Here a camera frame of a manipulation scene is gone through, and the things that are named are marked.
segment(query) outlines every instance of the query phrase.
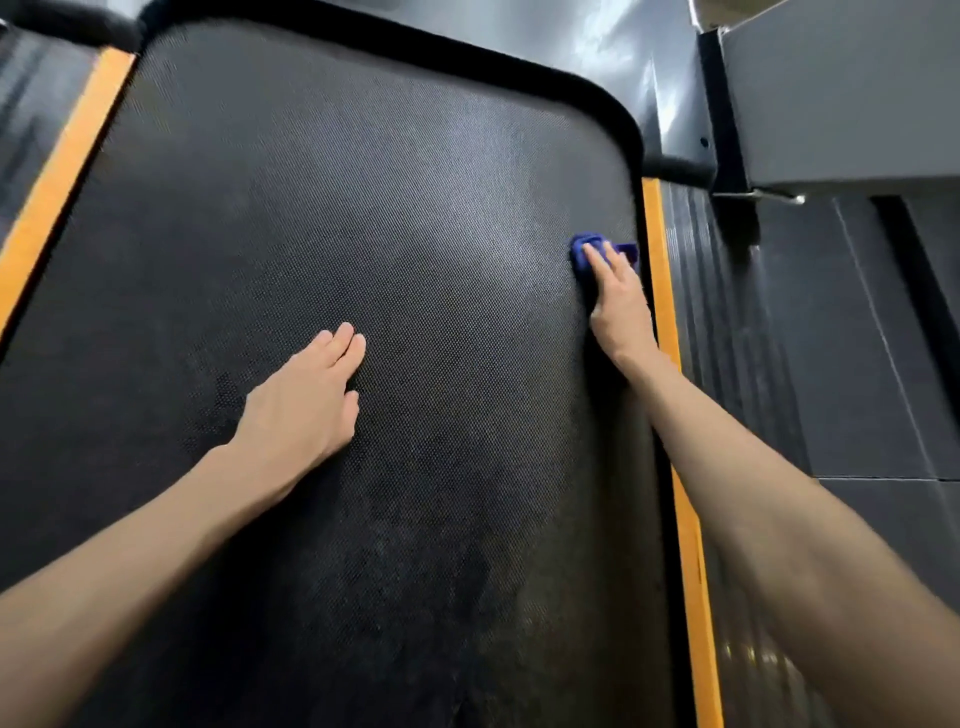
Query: blue cleaning rag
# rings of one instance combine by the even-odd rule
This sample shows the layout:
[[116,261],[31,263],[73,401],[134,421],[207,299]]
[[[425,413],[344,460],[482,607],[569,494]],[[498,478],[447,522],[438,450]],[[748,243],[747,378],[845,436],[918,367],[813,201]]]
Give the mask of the blue cleaning rag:
[[[573,270],[576,271],[578,276],[587,276],[591,273],[590,261],[587,260],[587,254],[584,253],[585,245],[592,245],[603,256],[603,259],[607,260],[607,256],[603,252],[604,239],[603,235],[598,235],[596,232],[581,232],[579,235],[573,236],[570,241],[570,259],[573,261]],[[624,254],[633,269],[639,272],[640,247],[637,243],[613,243],[613,249]]]

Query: orange stripe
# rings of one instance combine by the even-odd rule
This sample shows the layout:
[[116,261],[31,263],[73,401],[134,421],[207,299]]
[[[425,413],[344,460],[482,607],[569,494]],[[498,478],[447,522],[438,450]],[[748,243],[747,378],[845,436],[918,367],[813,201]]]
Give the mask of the orange stripe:
[[0,248],[0,334],[10,322],[27,280],[130,73],[133,59],[133,55],[113,48],[100,52],[57,145]]
[[[680,369],[680,337],[673,304],[673,284],[670,280],[670,259],[666,248],[666,225],[663,221],[663,197],[659,180],[643,181],[643,206],[647,218],[647,245],[660,348]],[[697,724],[699,728],[723,728],[723,706],[720,702],[720,680],[713,643],[713,618],[710,614],[707,565],[704,562],[700,519],[697,518],[676,471],[673,471],[673,495],[677,511],[677,532],[680,537],[686,631],[690,641]]]

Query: treadmill belt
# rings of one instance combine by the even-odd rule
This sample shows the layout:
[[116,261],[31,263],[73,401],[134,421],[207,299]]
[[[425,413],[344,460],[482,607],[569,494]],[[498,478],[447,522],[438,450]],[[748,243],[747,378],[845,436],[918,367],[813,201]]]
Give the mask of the treadmill belt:
[[636,218],[578,110],[251,23],[156,39],[0,363],[0,587],[227,441],[321,328],[368,357],[353,443],[76,724],[673,724],[652,436],[566,255]]

